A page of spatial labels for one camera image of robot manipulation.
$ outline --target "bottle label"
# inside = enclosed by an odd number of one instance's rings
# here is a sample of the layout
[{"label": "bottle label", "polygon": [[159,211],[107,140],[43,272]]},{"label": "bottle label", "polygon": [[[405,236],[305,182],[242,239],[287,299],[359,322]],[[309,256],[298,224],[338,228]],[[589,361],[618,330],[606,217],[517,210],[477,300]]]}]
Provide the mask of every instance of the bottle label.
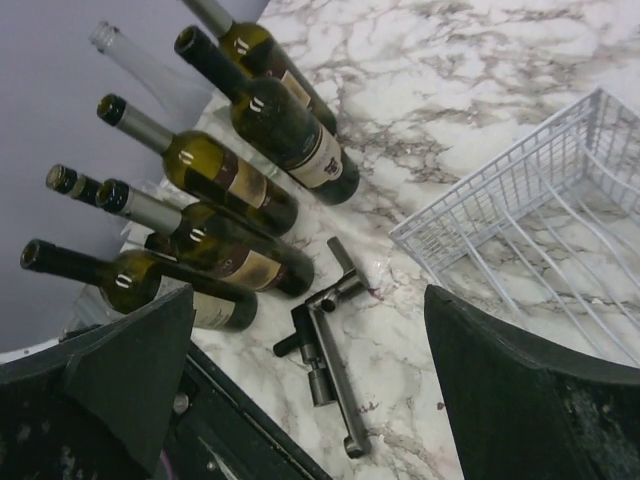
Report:
[{"label": "bottle label", "polygon": [[276,77],[298,100],[300,100],[300,103],[302,103],[305,108],[311,109],[313,108],[313,105],[311,104],[311,95],[307,93],[289,69],[290,63],[291,60],[289,60],[287,54],[284,53],[282,48],[273,44],[266,61],[267,68],[264,75],[268,77]]},{"label": "bottle label", "polygon": [[289,70],[285,70],[282,77],[280,77],[280,81],[298,100],[300,100],[302,105],[309,108],[309,105],[311,104],[311,95],[304,90],[302,85],[300,85],[300,82],[296,80],[296,77],[294,77]]},{"label": "bottle label", "polygon": [[254,208],[264,207],[271,200],[267,177],[227,148],[213,181]]},{"label": "bottle label", "polygon": [[338,141],[320,125],[320,132],[311,153],[287,172],[307,188],[337,180],[342,175],[342,150]]},{"label": "bottle label", "polygon": [[214,271],[229,283],[258,292],[277,285],[285,273],[284,265],[242,246],[234,248],[229,258]]},{"label": "bottle label", "polygon": [[[163,276],[160,279],[160,286],[154,298],[164,297],[167,293],[188,285],[187,282],[176,280],[175,278]],[[229,300],[212,297],[200,292],[193,292],[193,309],[196,311],[196,318],[193,326],[196,328],[215,329],[220,328],[229,321],[236,304]]]}]

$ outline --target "marble countertop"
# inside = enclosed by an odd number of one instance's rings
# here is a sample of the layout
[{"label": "marble countertop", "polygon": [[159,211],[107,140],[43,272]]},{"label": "marble countertop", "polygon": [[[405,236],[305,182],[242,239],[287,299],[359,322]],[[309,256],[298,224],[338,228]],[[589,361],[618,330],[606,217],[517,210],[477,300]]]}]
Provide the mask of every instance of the marble countertop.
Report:
[{"label": "marble countertop", "polygon": [[[640,105],[635,0],[272,0],[261,23],[337,112],[360,166],[354,198],[327,208],[288,179],[313,257],[312,291],[341,274],[337,235],[374,288],[329,317],[373,452],[344,453],[338,406],[313,408],[297,353],[275,358],[299,301],[260,296],[239,335],[195,342],[333,478],[462,479],[423,318],[427,273],[388,232],[596,85]],[[212,108],[198,127],[215,132]]]}]

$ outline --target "green glass bottle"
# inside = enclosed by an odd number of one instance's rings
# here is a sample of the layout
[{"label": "green glass bottle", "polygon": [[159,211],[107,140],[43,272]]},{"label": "green glass bottle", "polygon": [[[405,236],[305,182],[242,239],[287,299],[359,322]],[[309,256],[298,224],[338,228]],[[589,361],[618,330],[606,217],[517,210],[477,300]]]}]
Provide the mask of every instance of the green glass bottle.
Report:
[{"label": "green glass bottle", "polygon": [[109,262],[36,239],[24,247],[20,265],[95,285],[125,315],[186,284],[194,290],[195,327],[239,332],[251,325],[258,308],[255,293],[145,250],[127,250]]},{"label": "green glass bottle", "polygon": [[280,236],[293,227],[296,199],[206,133],[170,132],[113,94],[100,101],[97,113],[160,155],[165,175],[179,189],[271,235]]},{"label": "green glass bottle", "polygon": [[[96,205],[96,193],[98,193],[102,182],[78,173],[73,168],[60,164],[54,165],[47,173],[46,185],[47,188],[54,192],[98,208]],[[152,252],[175,258],[175,254],[171,251],[169,239],[158,232],[150,233],[145,238],[142,246]]]},{"label": "green glass bottle", "polygon": [[335,115],[285,53],[273,35],[252,22],[236,22],[216,0],[182,0],[218,39],[220,49],[250,77],[282,82],[320,123],[335,135]]},{"label": "green glass bottle", "polygon": [[313,282],[313,263],[304,253],[211,205],[198,202],[180,210],[114,179],[102,184],[96,203],[164,235],[180,262],[215,278],[290,297]]},{"label": "green glass bottle", "polygon": [[174,49],[229,98],[238,135],[323,203],[337,205],[353,196],[358,168],[282,83],[248,78],[195,26],[182,31]]}]

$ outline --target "wine opener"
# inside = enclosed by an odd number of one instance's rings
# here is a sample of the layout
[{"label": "wine opener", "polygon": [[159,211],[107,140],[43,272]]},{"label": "wine opener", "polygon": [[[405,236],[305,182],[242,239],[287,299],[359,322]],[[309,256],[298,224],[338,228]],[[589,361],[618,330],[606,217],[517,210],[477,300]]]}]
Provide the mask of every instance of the wine opener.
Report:
[{"label": "wine opener", "polygon": [[330,287],[291,310],[295,333],[273,346],[278,357],[284,357],[295,348],[300,349],[302,361],[311,366],[309,387],[315,407],[337,400],[340,413],[347,427],[344,449],[349,458],[360,458],[371,451],[358,406],[342,366],[340,355],[325,318],[325,313],[335,312],[338,306],[369,289],[367,278],[358,270],[337,237],[327,245],[343,270],[342,277]]}]

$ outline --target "gray wall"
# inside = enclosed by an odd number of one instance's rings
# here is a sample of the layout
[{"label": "gray wall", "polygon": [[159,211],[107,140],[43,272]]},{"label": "gray wall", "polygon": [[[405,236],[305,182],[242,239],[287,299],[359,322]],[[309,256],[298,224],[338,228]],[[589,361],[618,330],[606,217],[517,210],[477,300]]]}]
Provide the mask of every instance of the gray wall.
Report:
[{"label": "gray wall", "polygon": [[[242,20],[268,0],[221,0]],[[22,271],[24,244],[39,237],[109,256],[119,244],[106,216],[44,187],[55,163],[97,179],[158,179],[158,159],[95,116],[116,92],[165,120],[135,80],[99,55],[88,36],[100,20],[178,69],[173,40],[195,18],[178,0],[4,0],[0,4],[0,352],[57,335],[80,285]]]}]

